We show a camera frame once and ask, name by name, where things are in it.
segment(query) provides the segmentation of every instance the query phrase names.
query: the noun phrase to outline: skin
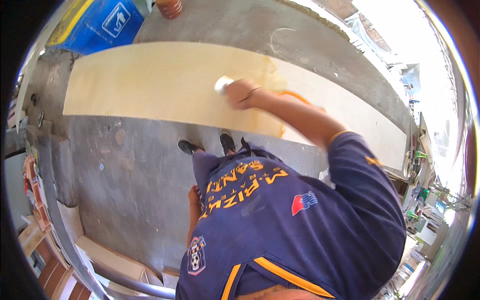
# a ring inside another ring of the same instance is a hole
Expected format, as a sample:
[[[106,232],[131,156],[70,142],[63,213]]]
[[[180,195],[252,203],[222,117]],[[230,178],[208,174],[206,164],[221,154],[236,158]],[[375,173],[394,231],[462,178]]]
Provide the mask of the skin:
[[[233,109],[261,109],[282,119],[297,129],[307,139],[321,149],[326,149],[332,137],[348,128],[322,110],[312,107],[296,99],[278,96],[259,87],[254,82],[240,79],[225,88],[227,101]],[[190,204],[190,230],[187,247],[192,232],[202,213],[198,186],[192,185],[188,193]],[[235,297],[236,300],[310,300],[320,297],[300,289],[287,289],[276,285],[258,292]]]

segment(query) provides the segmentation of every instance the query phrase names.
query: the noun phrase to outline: person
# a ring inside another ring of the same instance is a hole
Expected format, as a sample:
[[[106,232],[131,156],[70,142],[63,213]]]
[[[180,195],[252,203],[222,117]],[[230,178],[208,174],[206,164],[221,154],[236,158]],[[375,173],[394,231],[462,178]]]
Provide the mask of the person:
[[[394,275],[406,228],[399,197],[364,139],[332,116],[248,80],[226,87],[234,109],[261,109],[328,152],[331,181],[303,176],[263,147],[217,157],[188,140],[197,185],[176,299],[355,299]]]

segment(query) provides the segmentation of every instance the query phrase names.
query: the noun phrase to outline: hand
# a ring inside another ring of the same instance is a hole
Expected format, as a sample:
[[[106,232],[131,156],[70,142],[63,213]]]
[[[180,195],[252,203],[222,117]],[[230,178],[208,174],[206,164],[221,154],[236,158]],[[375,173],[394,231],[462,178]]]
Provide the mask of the hand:
[[[233,109],[249,109],[254,107],[252,91],[259,88],[253,81],[240,79],[227,85],[225,93],[228,103]]]
[[[190,204],[200,204],[200,191],[198,190],[198,185],[192,185],[187,198]]]

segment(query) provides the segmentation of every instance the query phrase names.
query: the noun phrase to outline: concrete floor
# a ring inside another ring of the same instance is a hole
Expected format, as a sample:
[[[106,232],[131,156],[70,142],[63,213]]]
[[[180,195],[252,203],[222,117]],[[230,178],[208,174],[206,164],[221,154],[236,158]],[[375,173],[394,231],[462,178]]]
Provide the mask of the concrete floor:
[[[282,57],[341,85],[386,115],[404,132],[408,114],[386,80],[348,41],[323,23],[272,0],[184,1],[182,15],[168,21],[156,8],[145,20],[136,42],[201,41]],[[73,188],[68,206],[79,205],[87,237],[127,255],[157,272],[178,269],[188,231],[186,195],[194,183],[190,157],[176,146],[179,137],[201,142],[221,155],[221,129],[166,121],[115,117],[66,117],[62,108],[75,55],[48,51],[37,64],[25,101],[30,123],[40,111],[68,137],[72,151]],[[115,138],[125,131],[120,143]],[[282,158],[298,172],[317,178],[327,168],[316,147],[233,132]]]

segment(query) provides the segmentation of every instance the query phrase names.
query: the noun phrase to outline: black shoe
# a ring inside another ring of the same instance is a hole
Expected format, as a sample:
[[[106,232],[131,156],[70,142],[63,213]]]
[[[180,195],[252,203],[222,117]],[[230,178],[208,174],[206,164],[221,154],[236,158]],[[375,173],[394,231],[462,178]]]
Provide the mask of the black shoe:
[[[188,155],[192,155],[197,149],[203,148],[192,144],[189,140],[181,139],[178,141],[177,146],[180,148],[181,151],[185,152]]]
[[[235,143],[233,142],[233,139],[228,132],[222,132],[220,134],[220,144],[222,144],[223,153],[225,153],[225,156],[227,156],[229,150],[237,153],[237,151],[235,150]]]

